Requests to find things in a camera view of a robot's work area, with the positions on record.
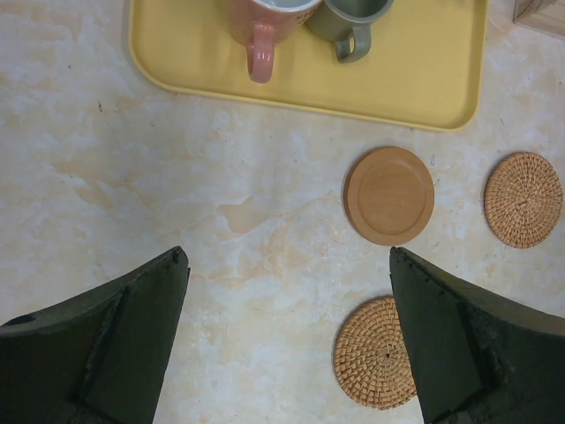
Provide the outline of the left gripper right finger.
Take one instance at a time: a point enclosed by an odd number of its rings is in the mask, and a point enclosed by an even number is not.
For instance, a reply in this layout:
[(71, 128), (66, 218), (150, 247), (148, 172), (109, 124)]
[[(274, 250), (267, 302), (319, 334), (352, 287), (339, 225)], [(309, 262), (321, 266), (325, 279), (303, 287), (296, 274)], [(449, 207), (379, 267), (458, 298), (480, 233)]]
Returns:
[(564, 320), (394, 247), (390, 279), (426, 423), (562, 423)]

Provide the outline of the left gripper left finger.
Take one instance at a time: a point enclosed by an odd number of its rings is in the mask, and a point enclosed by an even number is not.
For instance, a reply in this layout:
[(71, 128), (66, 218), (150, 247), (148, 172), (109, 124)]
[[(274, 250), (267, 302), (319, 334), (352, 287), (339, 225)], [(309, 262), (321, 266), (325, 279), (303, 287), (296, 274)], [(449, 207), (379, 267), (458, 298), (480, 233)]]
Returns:
[(3, 423), (151, 423), (190, 275), (173, 247), (1, 327)]

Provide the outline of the large woven rattan coaster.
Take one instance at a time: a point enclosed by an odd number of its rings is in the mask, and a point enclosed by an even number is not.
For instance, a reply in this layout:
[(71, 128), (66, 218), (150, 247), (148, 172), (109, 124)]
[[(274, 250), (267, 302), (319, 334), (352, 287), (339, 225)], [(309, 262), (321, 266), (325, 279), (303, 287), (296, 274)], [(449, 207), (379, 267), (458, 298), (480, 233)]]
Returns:
[(332, 361), (341, 389), (362, 406), (393, 409), (417, 396), (391, 295), (369, 299), (348, 315), (336, 334)]

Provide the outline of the light wooden coaster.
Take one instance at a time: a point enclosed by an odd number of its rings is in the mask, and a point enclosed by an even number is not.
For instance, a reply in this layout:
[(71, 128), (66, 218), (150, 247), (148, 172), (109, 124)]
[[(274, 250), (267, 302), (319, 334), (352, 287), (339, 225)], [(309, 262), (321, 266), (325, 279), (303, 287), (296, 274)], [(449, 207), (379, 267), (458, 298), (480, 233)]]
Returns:
[(376, 148), (351, 167), (343, 205), (352, 227), (379, 246), (399, 246), (417, 237), (434, 207), (432, 176), (411, 151)]

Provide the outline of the pink mug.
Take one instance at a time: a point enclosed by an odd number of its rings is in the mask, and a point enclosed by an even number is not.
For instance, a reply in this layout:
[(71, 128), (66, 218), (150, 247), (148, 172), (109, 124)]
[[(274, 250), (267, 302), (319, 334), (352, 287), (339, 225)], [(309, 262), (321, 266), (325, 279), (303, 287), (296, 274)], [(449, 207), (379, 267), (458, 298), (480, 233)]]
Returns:
[(253, 82), (270, 81), (276, 44), (300, 28), (319, 5), (318, 0), (223, 1), (230, 34), (245, 46), (248, 74)]

